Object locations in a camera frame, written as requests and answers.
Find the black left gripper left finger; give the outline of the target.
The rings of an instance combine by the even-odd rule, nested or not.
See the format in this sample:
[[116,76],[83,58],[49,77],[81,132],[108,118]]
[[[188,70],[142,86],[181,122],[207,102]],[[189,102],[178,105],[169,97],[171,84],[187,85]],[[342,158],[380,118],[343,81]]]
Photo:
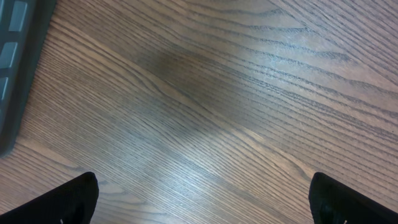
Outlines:
[[94,173],[84,174],[1,215],[1,224],[89,224],[99,197]]

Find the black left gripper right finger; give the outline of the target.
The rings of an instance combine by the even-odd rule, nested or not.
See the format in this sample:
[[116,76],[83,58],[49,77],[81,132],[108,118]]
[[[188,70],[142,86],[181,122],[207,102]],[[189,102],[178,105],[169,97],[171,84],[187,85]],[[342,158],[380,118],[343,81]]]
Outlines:
[[315,224],[397,224],[397,213],[332,177],[316,172],[308,194]]

